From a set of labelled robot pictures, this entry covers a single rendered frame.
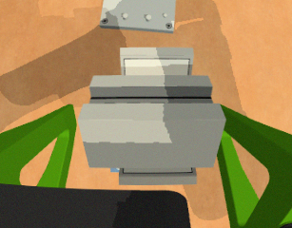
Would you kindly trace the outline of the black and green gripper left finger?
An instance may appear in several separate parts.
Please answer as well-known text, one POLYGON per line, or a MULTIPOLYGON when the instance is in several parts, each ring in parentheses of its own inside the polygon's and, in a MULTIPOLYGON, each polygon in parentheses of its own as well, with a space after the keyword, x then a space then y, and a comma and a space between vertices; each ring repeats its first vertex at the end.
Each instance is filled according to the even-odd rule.
POLYGON ((67 104, 0 133, 0 183, 22 185, 22 168, 57 138, 47 168, 36 186, 66 188, 76 127, 73 104, 67 104))

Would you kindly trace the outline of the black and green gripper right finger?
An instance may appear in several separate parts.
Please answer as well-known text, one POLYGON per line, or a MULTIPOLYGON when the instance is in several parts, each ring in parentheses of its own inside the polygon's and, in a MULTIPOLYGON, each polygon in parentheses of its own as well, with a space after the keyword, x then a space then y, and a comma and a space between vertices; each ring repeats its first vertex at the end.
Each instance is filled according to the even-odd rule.
POLYGON ((292 223, 292 134, 221 107, 226 122, 217 159, 230 228, 280 228, 292 223), (230 136, 268 170, 269 183, 260 199, 230 136))

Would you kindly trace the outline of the grey metal block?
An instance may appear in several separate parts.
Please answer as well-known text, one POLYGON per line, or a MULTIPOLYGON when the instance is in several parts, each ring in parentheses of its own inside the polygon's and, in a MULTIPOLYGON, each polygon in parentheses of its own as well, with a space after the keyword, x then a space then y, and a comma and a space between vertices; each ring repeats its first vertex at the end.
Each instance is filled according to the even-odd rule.
POLYGON ((225 115, 208 75, 93 76, 78 124, 89 168, 213 167, 225 115))

